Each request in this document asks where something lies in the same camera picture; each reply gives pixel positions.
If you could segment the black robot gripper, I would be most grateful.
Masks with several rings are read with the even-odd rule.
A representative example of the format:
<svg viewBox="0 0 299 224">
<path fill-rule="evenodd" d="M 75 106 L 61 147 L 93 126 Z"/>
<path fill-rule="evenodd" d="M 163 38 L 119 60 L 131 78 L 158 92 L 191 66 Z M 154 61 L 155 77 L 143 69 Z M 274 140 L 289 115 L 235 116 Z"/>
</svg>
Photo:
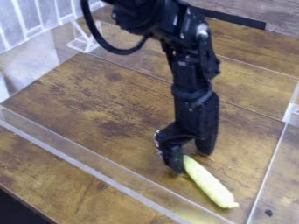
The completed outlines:
<svg viewBox="0 0 299 224">
<path fill-rule="evenodd" d="M 158 154 L 177 174 L 185 172 L 183 145 L 195 140 L 206 155 L 214 152 L 219 134 L 221 98 L 211 79 L 193 59 L 171 59 L 175 120 L 154 134 Z"/>
</svg>

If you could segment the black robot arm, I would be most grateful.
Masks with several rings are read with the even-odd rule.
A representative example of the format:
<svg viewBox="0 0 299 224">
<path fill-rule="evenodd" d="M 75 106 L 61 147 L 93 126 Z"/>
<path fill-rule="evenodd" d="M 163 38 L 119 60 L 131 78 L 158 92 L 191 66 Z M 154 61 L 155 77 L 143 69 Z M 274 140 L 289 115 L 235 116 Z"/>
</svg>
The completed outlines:
<svg viewBox="0 0 299 224">
<path fill-rule="evenodd" d="M 183 145 L 195 142 L 201 152 L 214 152 L 219 132 L 221 98 L 211 80 L 221 73 L 213 49 L 211 28 L 198 7 L 183 0 L 106 0 L 117 25 L 130 33 L 157 39 L 173 72 L 175 120 L 155 132 L 165 164 L 183 168 Z"/>
</svg>

